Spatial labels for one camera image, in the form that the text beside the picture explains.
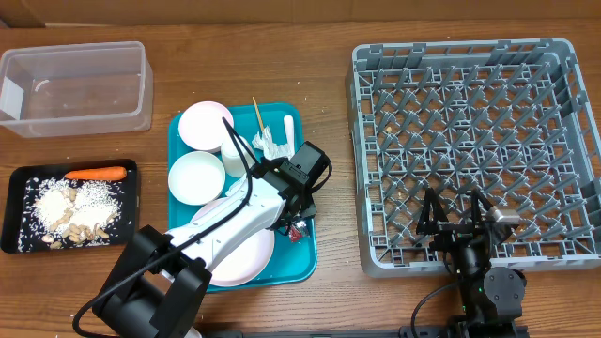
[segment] carrot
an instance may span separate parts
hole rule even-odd
[[[128,174],[124,167],[108,167],[99,169],[85,169],[69,172],[65,175],[68,179],[89,180],[121,180]]]

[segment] blue tray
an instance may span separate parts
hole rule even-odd
[[[250,143],[253,137],[259,132],[259,122],[256,119],[256,112],[253,105],[230,107],[234,117],[234,129],[246,138]],[[282,145],[286,142],[284,131],[284,116],[292,115],[294,118],[295,148],[304,142],[302,136],[302,123],[299,112],[288,103],[267,103],[260,104],[259,111],[263,124],[270,126],[273,141]],[[193,151],[186,146],[177,131],[181,114],[176,116],[169,126],[169,169],[173,163],[181,156]],[[263,156],[263,152],[255,150],[254,154],[258,159]],[[227,176],[223,196],[227,189],[236,182],[237,178]],[[180,203],[171,193],[169,193],[169,228],[175,228],[190,222],[192,216],[200,207],[188,206]],[[276,284],[301,282],[309,278],[317,266],[317,246],[315,237],[315,222],[308,222],[311,232],[310,238],[303,238],[301,241],[292,243],[288,237],[278,233],[275,234],[275,247],[273,256],[265,269],[256,278],[250,282],[235,287],[218,287],[210,285],[208,292],[222,290],[238,290],[244,288],[269,286]]]

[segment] gray plastic crate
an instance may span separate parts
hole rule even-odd
[[[368,275],[444,273],[415,234],[428,187],[454,222],[469,217],[474,187],[517,209],[493,266],[601,265],[601,141],[569,41],[361,45],[347,91]]]

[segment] pink plate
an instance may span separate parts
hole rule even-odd
[[[179,137],[192,149],[217,152],[229,137],[222,117],[234,127],[234,117],[224,105],[213,101],[193,104],[179,120]]]
[[[201,207],[190,222],[198,220],[224,200],[225,198],[220,198]],[[264,229],[250,236],[215,268],[210,283],[221,287],[231,287],[250,282],[267,266],[274,246],[275,234],[273,231]]]

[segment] wooden stick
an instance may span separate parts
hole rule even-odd
[[[261,119],[261,114],[259,113],[259,107],[256,105],[256,100],[253,97],[254,109],[256,110],[256,118],[259,120],[259,126],[261,126],[261,133],[264,132],[265,128],[263,127],[263,120]]]

